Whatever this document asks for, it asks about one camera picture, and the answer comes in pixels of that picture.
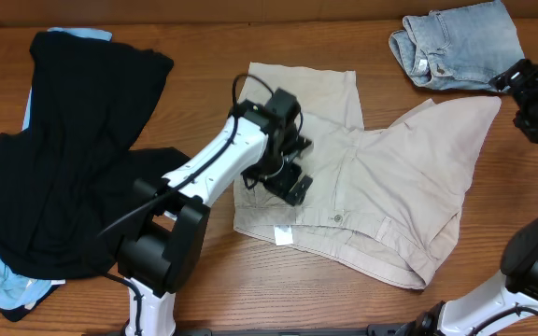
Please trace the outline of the beige shorts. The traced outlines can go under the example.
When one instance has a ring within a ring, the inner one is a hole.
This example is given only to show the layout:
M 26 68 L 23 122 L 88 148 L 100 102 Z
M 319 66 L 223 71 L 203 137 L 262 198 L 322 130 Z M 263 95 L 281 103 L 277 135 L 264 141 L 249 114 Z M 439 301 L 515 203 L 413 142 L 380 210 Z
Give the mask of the beige shorts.
M 312 179 L 291 206 L 263 187 L 234 183 L 234 229 L 338 261 L 387 284 L 423 289 L 459 240 L 474 167 L 501 108 L 496 96 L 425 101 L 368 131 L 352 71 L 252 63 L 241 98 L 292 93 L 312 141 Z

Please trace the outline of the black garment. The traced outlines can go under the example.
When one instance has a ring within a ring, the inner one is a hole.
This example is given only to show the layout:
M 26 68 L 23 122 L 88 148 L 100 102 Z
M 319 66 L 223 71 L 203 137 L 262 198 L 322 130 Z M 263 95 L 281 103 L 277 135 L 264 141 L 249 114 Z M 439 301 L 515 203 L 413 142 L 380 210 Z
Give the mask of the black garment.
M 134 149 L 173 61 L 151 49 L 36 34 L 28 127 L 0 135 L 0 259 L 42 280 L 91 277 L 112 261 L 95 236 L 135 209 L 137 179 L 187 161 L 175 148 Z

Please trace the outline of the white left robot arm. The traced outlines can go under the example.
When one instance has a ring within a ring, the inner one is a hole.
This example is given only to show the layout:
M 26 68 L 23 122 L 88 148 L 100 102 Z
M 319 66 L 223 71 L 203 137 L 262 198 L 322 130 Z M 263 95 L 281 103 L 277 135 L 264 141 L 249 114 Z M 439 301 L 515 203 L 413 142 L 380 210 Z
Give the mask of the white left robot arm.
M 113 250 L 130 295 L 121 334 L 175 334 L 175 295 L 200 258 L 212 204 L 237 178 L 248 189 L 262 184 L 289 205 L 303 202 L 312 179 L 294 161 L 311 144 L 302 123 L 300 104 L 285 91 L 265 105 L 246 100 L 211 143 L 158 184 L 135 181 L 142 204 L 120 220 Z

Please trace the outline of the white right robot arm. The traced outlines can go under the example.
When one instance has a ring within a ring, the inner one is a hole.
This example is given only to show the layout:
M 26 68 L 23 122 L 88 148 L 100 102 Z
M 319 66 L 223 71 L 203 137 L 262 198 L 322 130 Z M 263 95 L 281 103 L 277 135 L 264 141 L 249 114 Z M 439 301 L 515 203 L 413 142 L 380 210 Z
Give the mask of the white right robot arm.
M 514 124 L 538 144 L 538 63 L 523 59 L 490 81 L 518 106 Z M 538 218 L 516 232 L 501 269 L 454 301 L 441 301 L 405 324 L 370 325 L 369 335 L 494 335 L 517 321 L 538 317 Z

